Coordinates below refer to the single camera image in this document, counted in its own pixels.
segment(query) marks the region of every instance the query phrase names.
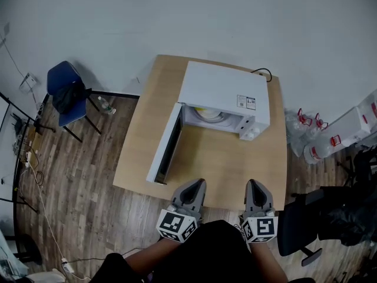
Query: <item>white microwave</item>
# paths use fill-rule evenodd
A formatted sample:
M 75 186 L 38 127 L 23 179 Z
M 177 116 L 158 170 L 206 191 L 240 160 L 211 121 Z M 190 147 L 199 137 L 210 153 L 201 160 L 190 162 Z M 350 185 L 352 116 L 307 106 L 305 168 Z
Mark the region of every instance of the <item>white microwave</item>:
M 241 140 L 253 140 L 270 126 L 266 78 L 189 61 L 178 102 L 170 114 L 147 181 L 166 184 L 184 124 L 237 133 Z

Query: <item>wooden floor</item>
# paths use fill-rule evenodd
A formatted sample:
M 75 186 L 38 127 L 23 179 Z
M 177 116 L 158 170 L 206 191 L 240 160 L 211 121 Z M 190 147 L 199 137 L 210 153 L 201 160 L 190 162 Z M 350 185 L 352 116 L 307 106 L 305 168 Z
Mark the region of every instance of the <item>wooden floor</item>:
M 98 113 L 88 104 L 89 118 L 102 131 L 100 136 L 84 119 L 70 128 L 83 139 L 76 141 L 57 127 L 58 114 L 51 101 L 46 105 L 42 123 L 57 128 L 54 134 L 44 131 L 42 146 L 38 152 L 43 171 L 42 195 L 52 230 L 69 260 L 104 258 L 111 252 L 126 253 L 133 248 L 145 248 L 158 240 L 155 230 L 161 208 L 166 200 L 133 193 L 113 186 L 115 169 L 128 125 L 136 107 L 132 98 L 109 98 L 117 112 L 113 115 Z M 306 193 L 319 186 L 342 185 L 344 172 L 335 166 L 335 160 L 345 160 L 346 152 L 308 166 L 289 150 L 286 203 L 292 201 L 290 194 Z M 19 206 L 17 219 L 21 232 L 30 234 L 38 244 L 44 264 L 30 263 L 31 272 L 61 269 L 61 255 L 54 243 L 44 217 L 39 191 L 30 170 L 21 179 L 24 196 L 38 207 L 39 215 Z M 204 221 L 224 219 L 237 223 L 241 211 L 204 209 Z M 332 282 L 344 271 L 352 275 L 362 258 L 370 250 L 368 244 L 345 247 L 339 241 L 315 241 L 310 249 L 323 248 L 320 260 L 303 268 L 303 254 L 297 252 L 280 257 L 276 240 L 269 243 L 275 257 L 286 271 L 289 279 L 312 277 L 317 283 Z M 73 264 L 76 275 L 92 277 L 101 261 L 80 261 Z M 67 275 L 71 282 L 79 280 Z

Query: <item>open microwave door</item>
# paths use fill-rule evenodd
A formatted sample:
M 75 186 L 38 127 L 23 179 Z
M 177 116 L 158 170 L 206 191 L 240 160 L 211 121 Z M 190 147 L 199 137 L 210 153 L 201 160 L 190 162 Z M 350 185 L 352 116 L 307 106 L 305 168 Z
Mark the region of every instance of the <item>open microwave door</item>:
M 182 105 L 175 103 L 166 124 L 163 136 L 154 155 L 152 165 L 147 175 L 148 182 L 157 182 L 166 185 L 165 178 L 169 170 L 171 160 L 181 136 L 183 126 Z

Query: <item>wooden table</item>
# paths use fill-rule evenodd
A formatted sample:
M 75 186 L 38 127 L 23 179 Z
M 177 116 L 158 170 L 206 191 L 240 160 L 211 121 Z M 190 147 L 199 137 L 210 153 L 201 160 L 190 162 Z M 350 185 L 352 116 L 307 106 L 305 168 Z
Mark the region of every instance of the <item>wooden table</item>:
M 138 193 L 171 199 L 174 190 L 195 178 L 207 181 L 205 206 L 244 209 L 249 179 L 272 193 L 274 207 L 283 209 L 287 176 L 285 117 L 279 79 L 268 83 L 270 127 L 253 141 L 235 133 L 184 126 L 166 178 L 167 185 L 145 179 L 177 102 L 188 61 L 251 71 L 194 58 L 158 55 L 124 140 L 114 185 Z

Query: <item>plastic bottle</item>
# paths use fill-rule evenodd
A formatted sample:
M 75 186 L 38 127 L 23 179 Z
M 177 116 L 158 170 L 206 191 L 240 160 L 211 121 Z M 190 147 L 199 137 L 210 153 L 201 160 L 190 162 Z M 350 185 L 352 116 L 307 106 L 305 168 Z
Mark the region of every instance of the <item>plastic bottle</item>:
M 324 123 L 323 120 L 319 118 L 319 113 L 317 113 L 315 120 L 315 124 L 310 125 L 306 133 L 304 133 L 298 139 L 292 140 L 290 143 L 290 147 L 297 157 L 300 157 L 304 147 L 308 143 L 314 141 L 319 133 L 324 131 L 324 129 L 326 129 L 329 125 L 329 123 Z
M 315 141 L 307 144 L 304 148 L 304 158 L 308 164 L 316 164 L 323 158 L 330 156 L 336 151 L 335 147 L 341 144 L 339 135 L 329 137 L 320 135 Z
M 104 109 L 105 112 L 106 112 L 107 114 L 114 114 L 114 113 L 117 111 L 117 109 L 113 108 L 113 107 L 108 103 L 108 101 L 105 100 L 103 97 L 98 97 L 98 100 L 99 100 L 100 103 L 101 103 L 101 107 L 102 107 L 102 109 Z
M 287 132 L 287 144 L 292 140 L 302 136 L 312 124 L 312 119 L 302 114 L 302 109 L 296 113 L 287 113 L 285 117 L 285 125 Z

